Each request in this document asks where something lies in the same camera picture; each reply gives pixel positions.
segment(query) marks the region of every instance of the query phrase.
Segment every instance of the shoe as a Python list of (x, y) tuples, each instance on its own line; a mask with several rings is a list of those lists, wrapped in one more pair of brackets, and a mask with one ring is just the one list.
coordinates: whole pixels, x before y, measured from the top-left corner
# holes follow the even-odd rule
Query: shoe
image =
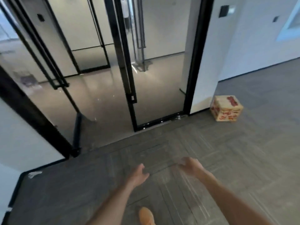
[(140, 218), (141, 225), (155, 225), (154, 216), (152, 212), (146, 207), (142, 207), (140, 209), (139, 218)]

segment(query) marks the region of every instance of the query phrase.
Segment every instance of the box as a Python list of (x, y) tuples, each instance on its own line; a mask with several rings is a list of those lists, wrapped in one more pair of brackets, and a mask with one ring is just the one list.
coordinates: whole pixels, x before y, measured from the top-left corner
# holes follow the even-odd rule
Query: box
[(243, 108), (234, 95), (216, 95), (210, 106), (216, 121), (236, 121)]

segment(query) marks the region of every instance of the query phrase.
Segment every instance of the hand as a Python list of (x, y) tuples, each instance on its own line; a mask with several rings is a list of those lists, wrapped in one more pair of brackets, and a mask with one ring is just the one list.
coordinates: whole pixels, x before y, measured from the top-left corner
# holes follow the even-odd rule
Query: hand
[(197, 178), (199, 174), (206, 171), (197, 159), (191, 157), (183, 157), (182, 159), (185, 164), (179, 164), (178, 166), (186, 174)]
[(129, 174), (126, 184), (134, 189), (138, 185), (141, 185), (146, 179), (149, 177), (149, 173), (143, 174), (143, 169), (145, 168), (144, 164), (138, 165), (136, 168), (132, 170)]

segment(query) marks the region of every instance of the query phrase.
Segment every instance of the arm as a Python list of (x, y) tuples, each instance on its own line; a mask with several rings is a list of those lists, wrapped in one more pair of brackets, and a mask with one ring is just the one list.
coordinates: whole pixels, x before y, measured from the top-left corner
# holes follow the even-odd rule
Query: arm
[(204, 184), (230, 225), (271, 225), (263, 216), (226, 189), (197, 159), (185, 157), (179, 167)]
[(143, 174), (144, 168), (143, 164), (137, 166), (129, 175), (126, 182), (114, 190), (102, 203), (86, 225), (120, 225), (131, 192), (149, 177), (149, 173)]

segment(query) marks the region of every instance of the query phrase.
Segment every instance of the gray carpet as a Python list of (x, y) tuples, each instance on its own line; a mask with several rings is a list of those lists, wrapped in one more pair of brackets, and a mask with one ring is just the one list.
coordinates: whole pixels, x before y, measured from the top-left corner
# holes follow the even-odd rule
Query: gray carpet
[(151, 175), (122, 224), (139, 224), (141, 206), (157, 225), (227, 224), (203, 185), (174, 165), (187, 155), (272, 223), (300, 223), (299, 66), (297, 59), (219, 83), (216, 94), (234, 94), (245, 107), (235, 123), (204, 111), (26, 177), (8, 224), (84, 224), (139, 163)]

